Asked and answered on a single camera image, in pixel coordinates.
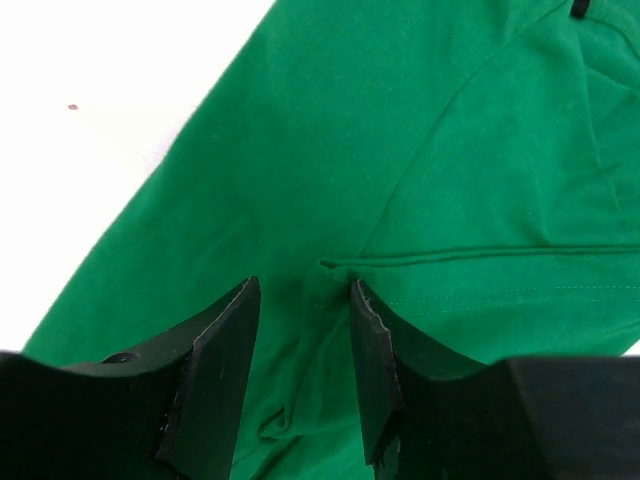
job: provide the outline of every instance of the green shirt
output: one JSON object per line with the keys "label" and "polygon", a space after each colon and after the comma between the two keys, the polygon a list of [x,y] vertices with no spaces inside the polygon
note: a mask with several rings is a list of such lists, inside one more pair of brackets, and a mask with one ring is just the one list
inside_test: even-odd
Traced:
{"label": "green shirt", "polygon": [[348,284],[476,360],[640,337],[640,3],[279,0],[25,353],[263,290],[234,480],[370,479]]}

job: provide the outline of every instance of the screw hole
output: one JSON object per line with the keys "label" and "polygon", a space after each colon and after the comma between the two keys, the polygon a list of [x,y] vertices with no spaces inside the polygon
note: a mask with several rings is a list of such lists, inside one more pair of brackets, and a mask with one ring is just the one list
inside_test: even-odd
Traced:
{"label": "screw hole", "polygon": [[133,352],[120,352],[105,358],[102,363],[128,363],[137,360],[138,354]]}

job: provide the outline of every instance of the white surface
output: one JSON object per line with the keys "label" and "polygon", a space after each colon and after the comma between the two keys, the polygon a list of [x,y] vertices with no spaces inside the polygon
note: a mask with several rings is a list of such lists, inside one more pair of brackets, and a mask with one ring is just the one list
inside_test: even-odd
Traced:
{"label": "white surface", "polygon": [[22,348],[270,4],[0,6],[0,349]]}

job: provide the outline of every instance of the green cloth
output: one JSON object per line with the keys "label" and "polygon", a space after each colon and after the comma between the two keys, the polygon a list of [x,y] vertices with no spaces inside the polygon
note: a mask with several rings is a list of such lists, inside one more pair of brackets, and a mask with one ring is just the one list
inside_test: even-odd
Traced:
{"label": "green cloth", "polygon": [[259,276],[234,480],[372,478],[356,277],[482,362],[622,354],[640,337],[640,3],[571,6],[279,0],[25,353],[99,361]]}

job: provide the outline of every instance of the garment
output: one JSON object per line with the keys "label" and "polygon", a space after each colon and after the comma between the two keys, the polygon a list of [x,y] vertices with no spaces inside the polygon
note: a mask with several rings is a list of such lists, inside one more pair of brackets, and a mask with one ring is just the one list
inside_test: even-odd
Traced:
{"label": "garment", "polygon": [[571,8],[277,1],[25,354],[99,361],[257,275],[234,480],[372,478],[357,277],[481,362],[622,354],[640,337],[640,4]]}

